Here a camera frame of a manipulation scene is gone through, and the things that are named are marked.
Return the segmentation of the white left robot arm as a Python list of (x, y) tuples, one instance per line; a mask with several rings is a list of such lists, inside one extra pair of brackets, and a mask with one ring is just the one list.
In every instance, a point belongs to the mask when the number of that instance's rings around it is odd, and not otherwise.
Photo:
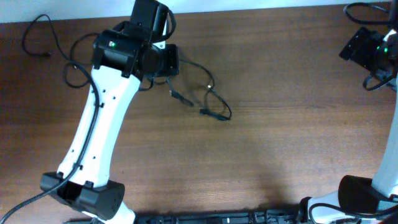
[(136, 1), (131, 17), (100, 33), (93, 43), (90, 92), (72, 145), (57, 171), (42, 176), (42, 191), (102, 223), (133, 223), (125, 187), (110, 180), (114, 146), (141, 81), (178, 71), (178, 53), (167, 39), (172, 11), (158, 1)]

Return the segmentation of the black aluminium frame rail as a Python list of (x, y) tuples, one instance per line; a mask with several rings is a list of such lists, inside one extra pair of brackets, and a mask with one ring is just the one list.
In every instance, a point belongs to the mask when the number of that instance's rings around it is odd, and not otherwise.
[(296, 224), (308, 223), (295, 210), (263, 210), (186, 215), (138, 215), (134, 224)]

